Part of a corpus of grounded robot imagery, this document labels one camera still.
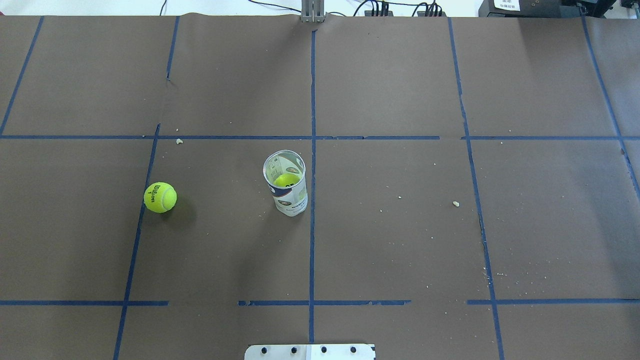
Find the white sticker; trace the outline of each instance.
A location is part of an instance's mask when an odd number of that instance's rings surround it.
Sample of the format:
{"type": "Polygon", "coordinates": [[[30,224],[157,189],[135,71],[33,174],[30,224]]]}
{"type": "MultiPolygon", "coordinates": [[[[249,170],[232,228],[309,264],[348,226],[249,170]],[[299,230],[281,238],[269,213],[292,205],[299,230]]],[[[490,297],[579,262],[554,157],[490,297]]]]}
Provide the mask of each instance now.
{"type": "Polygon", "coordinates": [[[493,0],[493,5],[496,8],[512,12],[520,11],[520,0],[493,0]]]}

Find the white floor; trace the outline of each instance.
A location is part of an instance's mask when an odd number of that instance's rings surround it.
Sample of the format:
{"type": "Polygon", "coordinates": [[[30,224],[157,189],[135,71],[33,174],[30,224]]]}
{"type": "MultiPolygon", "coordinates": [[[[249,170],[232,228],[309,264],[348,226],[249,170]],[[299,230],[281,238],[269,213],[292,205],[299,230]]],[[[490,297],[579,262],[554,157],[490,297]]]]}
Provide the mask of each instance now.
{"type": "MultiPolygon", "coordinates": [[[[158,15],[164,0],[0,0],[0,12],[5,15],[158,15]]],[[[263,0],[291,8],[300,8],[300,0],[263,0]]],[[[327,12],[353,15],[360,0],[325,0],[327,12]]],[[[419,3],[419,0],[398,1],[419,3]]],[[[482,0],[439,0],[438,4],[451,17],[475,17],[482,0]]],[[[391,5],[395,16],[410,16],[412,6],[391,5]]],[[[163,15],[182,15],[195,12],[206,15],[280,15],[292,13],[250,3],[247,0],[167,0],[163,15]]],[[[605,16],[610,19],[635,18],[632,10],[620,6],[620,0],[605,16]]]]}

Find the tennis ball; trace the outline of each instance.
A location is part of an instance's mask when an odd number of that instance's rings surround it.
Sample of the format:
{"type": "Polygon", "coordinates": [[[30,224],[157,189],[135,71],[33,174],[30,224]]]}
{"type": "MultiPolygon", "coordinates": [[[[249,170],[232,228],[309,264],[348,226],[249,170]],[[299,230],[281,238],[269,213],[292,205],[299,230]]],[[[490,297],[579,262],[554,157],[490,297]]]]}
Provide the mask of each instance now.
{"type": "Polygon", "coordinates": [[[288,188],[290,186],[294,186],[298,181],[300,181],[298,176],[286,172],[278,176],[278,178],[273,181],[273,184],[281,188],[288,188]]]}
{"type": "Polygon", "coordinates": [[[154,213],[164,213],[175,205],[178,194],[167,183],[153,183],[145,191],[145,205],[154,213]]]}

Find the white bracket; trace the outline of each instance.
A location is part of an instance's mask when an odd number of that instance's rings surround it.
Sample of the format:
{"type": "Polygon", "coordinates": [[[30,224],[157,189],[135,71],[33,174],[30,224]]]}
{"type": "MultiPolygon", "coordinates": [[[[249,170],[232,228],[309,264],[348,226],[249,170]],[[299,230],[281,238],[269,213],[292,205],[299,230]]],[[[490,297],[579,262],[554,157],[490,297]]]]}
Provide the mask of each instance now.
{"type": "Polygon", "coordinates": [[[375,360],[375,348],[369,344],[252,345],[244,352],[244,360],[375,360]]]}
{"type": "Polygon", "coordinates": [[[324,0],[302,0],[302,22],[324,22],[324,0]]]}

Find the vertical blue line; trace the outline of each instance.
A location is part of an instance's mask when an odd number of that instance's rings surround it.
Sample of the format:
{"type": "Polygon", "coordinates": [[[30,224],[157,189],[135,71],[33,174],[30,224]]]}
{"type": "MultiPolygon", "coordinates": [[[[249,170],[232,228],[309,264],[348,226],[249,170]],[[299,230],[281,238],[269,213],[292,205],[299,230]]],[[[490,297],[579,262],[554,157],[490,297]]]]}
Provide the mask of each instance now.
{"type": "Polygon", "coordinates": [[[311,32],[311,234],[309,248],[309,343],[314,343],[316,278],[316,30],[311,32]]]}
{"type": "Polygon", "coordinates": [[[489,258],[489,246],[486,242],[486,233],[484,231],[484,218],[482,215],[482,205],[480,204],[480,191],[478,190],[478,183],[476,177],[476,166],[474,164],[473,152],[471,149],[471,140],[469,138],[469,126],[467,122],[467,112],[465,111],[465,105],[462,101],[462,82],[460,80],[460,69],[458,67],[458,55],[456,54],[456,42],[453,37],[453,25],[451,18],[447,18],[449,21],[449,37],[451,38],[451,52],[453,54],[453,65],[456,69],[456,81],[458,83],[458,97],[460,99],[460,111],[462,112],[462,118],[465,125],[465,138],[467,142],[467,152],[469,156],[469,166],[471,169],[471,180],[474,184],[474,194],[476,196],[476,208],[478,212],[478,218],[480,221],[480,232],[482,235],[482,244],[484,248],[484,265],[486,267],[486,276],[489,282],[489,295],[491,296],[491,307],[493,312],[493,326],[495,328],[495,339],[498,345],[498,356],[500,360],[504,360],[504,350],[502,348],[502,333],[500,331],[500,320],[498,318],[498,303],[495,299],[495,290],[493,289],[493,272],[491,270],[491,259],[489,258]]]}
{"type": "Polygon", "coordinates": [[[591,62],[593,63],[593,68],[596,70],[598,82],[600,83],[600,89],[602,90],[602,95],[604,96],[604,100],[607,104],[607,110],[609,110],[609,116],[611,116],[611,121],[613,122],[613,128],[616,130],[616,136],[618,137],[618,141],[620,143],[620,149],[622,149],[622,151],[624,152],[625,162],[627,163],[627,170],[629,171],[629,177],[631,177],[631,181],[634,185],[634,190],[636,191],[636,197],[638,198],[638,200],[640,200],[640,187],[638,187],[636,173],[634,172],[634,168],[631,165],[631,161],[629,160],[627,146],[625,145],[624,139],[622,139],[622,133],[620,132],[618,119],[616,118],[616,114],[613,112],[613,107],[611,106],[611,99],[609,98],[609,93],[607,92],[607,88],[604,86],[604,81],[602,80],[602,75],[600,73],[600,67],[598,66],[598,62],[596,61],[596,56],[593,53],[593,46],[591,46],[591,37],[589,36],[587,21],[584,18],[584,15],[581,17],[581,19],[582,19],[582,29],[584,30],[584,37],[587,40],[587,47],[589,48],[589,55],[591,57],[591,62]]]}
{"type": "MultiPolygon", "coordinates": [[[[154,135],[154,144],[151,146],[151,155],[149,157],[149,165],[147,167],[147,176],[145,178],[145,187],[142,189],[144,192],[149,186],[149,178],[151,177],[151,170],[154,167],[154,160],[156,158],[156,147],[158,145],[158,134],[160,133],[160,124],[156,127],[156,134],[154,135]]],[[[120,325],[118,326],[118,336],[116,337],[116,347],[113,351],[113,360],[118,360],[120,356],[120,344],[122,343],[122,333],[124,332],[124,323],[127,319],[127,308],[129,306],[129,295],[131,294],[131,284],[133,283],[133,272],[136,268],[136,258],[138,257],[138,245],[140,244],[140,233],[142,229],[142,219],[145,216],[145,205],[141,204],[140,214],[138,215],[138,228],[136,229],[136,239],[133,243],[133,251],[131,253],[131,262],[129,263],[129,275],[127,276],[127,287],[124,291],[124,302],[122,304],[122,312],[120,313],[120,325]]]]}
{"type": "Polygon", "coordinates": [[[38,40],[38,35],[40,34],[40,29],[42,28],[43,21],[44,21],[44,16],[41,16],[40,21],[38,21],[38,27],[36,28],[36,32],[33,34],[33,39],[31,40],[31,46],[29,46],[29,51],[27,52],[27,56],[24,59],[24,63],[22,64],[20,75],[18,75],[18,80],[15,82],[15,88],[13,88],[13,93],[11,94],[9,105],[7,105],[6,107],[6,112],[4,113],[4,119],[2,120],[2,125],[0,125],[0,135],[2,135],[2,133],[4,132],[4,127],[6,126],[6,122],[9,120],[9,114],[11,113],[13,102],[15,101],[16,95],[18,95],[18,88],[20,87],[20,83],[22,82],[24,71],[27,69],[27,64],[29,63],[29,59],[31,58],[31,53],[33,52],[33,48],[36,46],[36,41],[38,40]]]}
{"type": "Polygon", "coordinates": [[[171,49],[169,50],[169,60],[166,62],[166,79],[169,80],[169,74],[171,74],[171,62],[173,61],[173,50],[175,49],[175,38],[178,36],[178,24],[180,24],[180,17],[175,17],[175,24],[173,25],[173,38],[171,40],[171,49]]]}

